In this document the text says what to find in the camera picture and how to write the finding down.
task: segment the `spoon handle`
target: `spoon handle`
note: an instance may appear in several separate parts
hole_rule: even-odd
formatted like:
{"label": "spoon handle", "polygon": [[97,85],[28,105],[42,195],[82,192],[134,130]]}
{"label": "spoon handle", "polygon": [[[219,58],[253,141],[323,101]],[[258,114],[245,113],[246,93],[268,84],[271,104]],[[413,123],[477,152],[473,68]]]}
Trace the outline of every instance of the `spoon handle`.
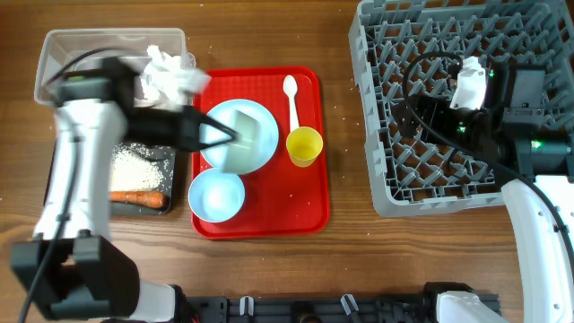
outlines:
{"label": "spoon handle", "polygon": [[295,107],[295,96],[289,95],[289,124],[291,131],[299,127],[299,117],[297,117],[297,108]]}

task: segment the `white granules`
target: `white granules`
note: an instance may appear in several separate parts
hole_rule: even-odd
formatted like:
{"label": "white granules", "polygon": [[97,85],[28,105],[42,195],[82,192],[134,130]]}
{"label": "white granules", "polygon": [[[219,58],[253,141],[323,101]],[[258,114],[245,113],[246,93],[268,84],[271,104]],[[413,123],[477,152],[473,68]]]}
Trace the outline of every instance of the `white granules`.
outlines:
{"label": "white granules", "polygon": [[127,147],[117,146],[112,157],[109,190],[145,191],[157,188],[163,180],[157,164],[145,160]]}

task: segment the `carrot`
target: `carrot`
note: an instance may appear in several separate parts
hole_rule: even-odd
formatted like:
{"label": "carrot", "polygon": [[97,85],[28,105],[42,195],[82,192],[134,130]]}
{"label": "carrot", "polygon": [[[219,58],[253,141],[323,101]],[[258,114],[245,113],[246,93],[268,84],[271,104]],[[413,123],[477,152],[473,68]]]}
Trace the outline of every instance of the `carrot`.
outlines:
{"label": "carrot", "polygon": [[110,192],[109,200],[147,206],[154,209],[161,209],[168,203],[168,198],[158,191]]}

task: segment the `light blue plate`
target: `light blue plate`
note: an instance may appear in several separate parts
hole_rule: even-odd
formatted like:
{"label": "light blue plate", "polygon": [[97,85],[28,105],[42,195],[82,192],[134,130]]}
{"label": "light blue plate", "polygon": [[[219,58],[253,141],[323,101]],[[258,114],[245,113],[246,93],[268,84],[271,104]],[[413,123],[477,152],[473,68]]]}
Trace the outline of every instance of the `light blue plate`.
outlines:
{"label": "light blue plate", "polygon": [[191,183],[187,200],[198,218],[221,223],[239,212],[245,201],[245,187],[239,176],[209,169]]}
{"label": "light blue plate", "polygon": [[[225,126],[233,127],[233,112],[239,110],[246,115],[252,117],[259,123],[259,136],[258,136],[258,149],[257,149],[257,164],[254,165],[254,170],[258,170],[265,165],[277,150],[279,144],[279,127],[275,118],[261,104],[252,100],[227,100],[222,102],[209,112],[207,116],[223,123]],[[213,143],[225,139],[227,135],[215,129],[214,127],[201,125],[199,128],[199,138],[202,143]],[[201,151],[207,163],[215,168],[220,168],[223,165],[227,146],[220,145],[210,149]]]}

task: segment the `wooden table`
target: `wooden table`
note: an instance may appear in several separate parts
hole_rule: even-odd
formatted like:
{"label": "wooden table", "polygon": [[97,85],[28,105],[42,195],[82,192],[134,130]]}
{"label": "wooden table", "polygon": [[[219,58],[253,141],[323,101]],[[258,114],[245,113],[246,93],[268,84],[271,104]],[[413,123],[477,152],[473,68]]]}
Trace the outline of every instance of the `wooden table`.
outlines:
{"label": "wooden table", "polygon": [[[503,207],[401,219],[374,212],[347,39],[357,2],[129,2],[0,7],[0,322],[14,322],[24,299],[8,268],[10,245],[27,240],[39,219],[55,137],[52,113],[32,98],[44,37],[53,29],[144,26],[181,28],[203,69],[313,69],[322,84],[332,212],[319,234],[219,242],[194,231],[185,194],[167,216],[113,217],[114,241],[141,277],[179,284],[187,295],[231,298],[418,292],[429,281],[456,281],[499,293],[504,317],[522,320]],[[30,321],[41,320],[32,309]]]}

